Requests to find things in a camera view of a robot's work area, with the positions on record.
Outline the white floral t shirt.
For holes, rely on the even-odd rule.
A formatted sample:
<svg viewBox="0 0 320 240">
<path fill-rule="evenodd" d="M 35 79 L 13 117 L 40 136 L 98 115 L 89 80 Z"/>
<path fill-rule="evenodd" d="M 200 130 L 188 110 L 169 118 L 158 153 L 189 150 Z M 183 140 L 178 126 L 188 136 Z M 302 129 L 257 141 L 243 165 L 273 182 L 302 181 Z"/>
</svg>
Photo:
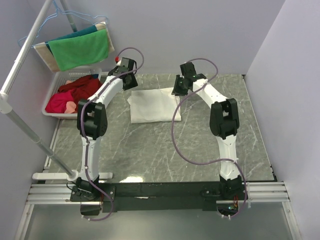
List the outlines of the white floral t shirt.
<svg viewBox="0 0 320 240">
<path fill-rule="evenodd" d="M 172 95 L 173 88 L 134 90 L 127 99 L 130 105 L 132 124 L 180 122 L 180 110 L 177 108 L 180 97 Z"/>
</svg>

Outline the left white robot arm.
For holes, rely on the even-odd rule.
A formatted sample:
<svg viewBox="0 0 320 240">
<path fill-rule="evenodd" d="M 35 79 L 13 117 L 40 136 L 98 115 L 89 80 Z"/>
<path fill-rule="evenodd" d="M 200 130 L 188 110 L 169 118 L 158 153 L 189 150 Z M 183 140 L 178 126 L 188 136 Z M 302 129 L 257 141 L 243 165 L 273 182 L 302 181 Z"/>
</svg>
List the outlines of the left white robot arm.
<svg viewBox="0 0 320 240">
<path fill-rule="evenodd" d="M 88 201 L 94 201 L 100 195 L 100 188 L 94 184 L 99 181 L 101 140 L 108 128 L 106 108 L 117 93 L 138 86 L 137 62 L 126 57 L 117 57 L 115 62 L 115 68 L 107 74 L 100 88 L 78 103 L 77 129 L 82 141 L 82 164 L 76 185 L 82 188 L 82 195 Z"/>
</svg>

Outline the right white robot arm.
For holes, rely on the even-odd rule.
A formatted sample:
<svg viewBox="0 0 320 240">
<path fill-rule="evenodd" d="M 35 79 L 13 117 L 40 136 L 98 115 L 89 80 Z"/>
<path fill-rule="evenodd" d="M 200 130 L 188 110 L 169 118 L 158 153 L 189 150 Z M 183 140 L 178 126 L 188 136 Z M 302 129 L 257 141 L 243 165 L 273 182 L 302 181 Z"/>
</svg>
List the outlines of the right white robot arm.
<svg viewBox="0 0 320 240">
<path fill-rule="evenodd" d="M 222 198 L 230 200 L 242 188 L 242 171 L 238 165 L 236 139 L 240 127 L 238 103 L 234 98 L 227 98 L 211 84 L 202 73 L 197 73 L 194 64 L 188 61 L 180 65 L 181 75 L 175 78 L 172 95 L 198 95 L 209 107 L 209 128 L 215 136 L 220 162 L 219 193 Z"/>
</svg>

